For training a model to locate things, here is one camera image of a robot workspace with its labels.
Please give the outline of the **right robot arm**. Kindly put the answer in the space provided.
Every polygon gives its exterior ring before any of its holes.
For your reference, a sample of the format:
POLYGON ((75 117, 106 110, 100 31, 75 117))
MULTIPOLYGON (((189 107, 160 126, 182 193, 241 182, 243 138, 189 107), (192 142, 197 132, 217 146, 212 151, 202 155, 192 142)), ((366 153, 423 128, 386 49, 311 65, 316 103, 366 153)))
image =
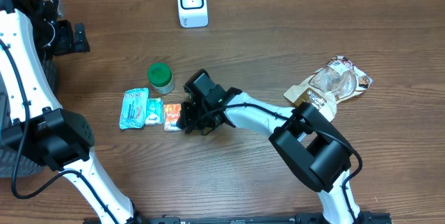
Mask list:
POLYGON ((181 103, 178 124, 186 134, 200 131, 206 136, 227 124, 266 136, 290 171, 318 194, 326 222, 361 223, 350 187, 362 169, 352 171, 350 159, 359 154, 315 106, 275 106, 238 88, 225 90, 203 69, 184 90, 190 99, 181 103))

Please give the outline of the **green lid jar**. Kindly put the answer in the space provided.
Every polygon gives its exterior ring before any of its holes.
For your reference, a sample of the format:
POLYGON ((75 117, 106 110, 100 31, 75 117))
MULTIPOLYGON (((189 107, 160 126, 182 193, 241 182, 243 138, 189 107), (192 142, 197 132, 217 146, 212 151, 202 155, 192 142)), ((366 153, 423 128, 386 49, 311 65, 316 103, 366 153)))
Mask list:
POLYGON ((162 95, 171 93, 175 88, 170 67, 165 63, 154 63, 147 71, 147 78, 153 88, 162 95))

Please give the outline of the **white barcode scanner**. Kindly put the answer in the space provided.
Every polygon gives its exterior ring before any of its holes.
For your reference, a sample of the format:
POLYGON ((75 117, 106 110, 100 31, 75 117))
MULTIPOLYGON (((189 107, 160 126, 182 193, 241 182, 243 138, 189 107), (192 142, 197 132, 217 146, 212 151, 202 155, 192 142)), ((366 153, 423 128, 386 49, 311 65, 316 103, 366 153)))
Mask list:
POLYGON ((209 23, 207 0, 177 0, 179 22, 183 28, 206 27, 209 23))

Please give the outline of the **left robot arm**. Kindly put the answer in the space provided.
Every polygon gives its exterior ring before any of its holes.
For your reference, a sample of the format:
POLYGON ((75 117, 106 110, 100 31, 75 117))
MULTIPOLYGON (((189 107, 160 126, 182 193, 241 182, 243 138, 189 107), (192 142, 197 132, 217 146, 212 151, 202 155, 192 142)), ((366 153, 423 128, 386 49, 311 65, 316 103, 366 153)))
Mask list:
POLYGON ((64 109, 54 94, 51 59, 89 49, 84 25, 63 19, 60 0, 1 0, 1 78, 10 117, 1 141, 16 154, 12 178, 28 159, 69 180, 100 223, 142 223, 100 164, 87 120, 64 109))

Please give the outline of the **teal tissue pack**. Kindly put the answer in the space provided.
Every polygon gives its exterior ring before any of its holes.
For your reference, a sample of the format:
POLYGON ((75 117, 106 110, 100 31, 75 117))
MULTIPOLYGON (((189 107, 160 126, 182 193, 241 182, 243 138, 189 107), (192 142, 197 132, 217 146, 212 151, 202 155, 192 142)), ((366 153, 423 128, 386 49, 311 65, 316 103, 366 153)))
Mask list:
POLYGON ((146 106, 145 125, 162 125, 164 121, 163 100, 158 98, 149 98, 146 106))

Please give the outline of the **orange tissue pack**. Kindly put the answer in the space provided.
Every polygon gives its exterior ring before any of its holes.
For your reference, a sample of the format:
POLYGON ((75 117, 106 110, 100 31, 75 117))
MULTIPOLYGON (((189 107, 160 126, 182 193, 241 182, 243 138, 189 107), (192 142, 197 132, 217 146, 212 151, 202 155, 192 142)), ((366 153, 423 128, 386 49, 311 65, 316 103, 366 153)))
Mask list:
POLYGON ((166 131, 179 131, 178 125, 180 118, 181 104, 165 104, 164 105, 164 129, 166 131))

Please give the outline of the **large teal wipes pack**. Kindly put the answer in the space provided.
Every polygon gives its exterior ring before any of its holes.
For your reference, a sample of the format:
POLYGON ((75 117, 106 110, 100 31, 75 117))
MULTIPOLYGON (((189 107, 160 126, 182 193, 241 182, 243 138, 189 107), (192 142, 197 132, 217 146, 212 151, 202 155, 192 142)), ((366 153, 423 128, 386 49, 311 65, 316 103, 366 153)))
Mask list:
POLYGON ((121 130, 141 129, 145 125, 148 88, 134 88, 124 93, 119 126, 121 130))

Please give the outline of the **beige plastic pouch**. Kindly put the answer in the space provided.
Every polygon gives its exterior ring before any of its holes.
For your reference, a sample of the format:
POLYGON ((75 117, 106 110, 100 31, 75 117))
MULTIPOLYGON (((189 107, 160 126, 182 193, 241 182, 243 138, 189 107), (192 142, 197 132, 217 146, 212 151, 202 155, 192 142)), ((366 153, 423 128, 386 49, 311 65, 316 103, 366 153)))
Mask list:
POLYGON ((284 98, 294 106, 312 104, 331 122, 340 102, 362 94, 372 83, 372 78, 345 56, 335 56, 300 84, 291 86, 284 98))

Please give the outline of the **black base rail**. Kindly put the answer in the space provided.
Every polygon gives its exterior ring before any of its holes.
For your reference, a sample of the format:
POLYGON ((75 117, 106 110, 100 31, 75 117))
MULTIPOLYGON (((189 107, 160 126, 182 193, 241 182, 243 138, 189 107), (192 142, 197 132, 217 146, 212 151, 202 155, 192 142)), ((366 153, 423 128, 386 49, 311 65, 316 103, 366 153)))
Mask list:
MULTIPOLYGON (((370 211, 361 212, 359 223, 364 224, 392 224, 390 214, 374 214, 370 211)), ((100 223, 98 219, 86 218, 83 224, 100 223)), ((257 217, 231 217, 231 218, 183 218, 161 217, 148 218, 144 223, 150 224, 321 224, 328 223, 321 213, 304 213, 295 216, 257 216, 257 217)))

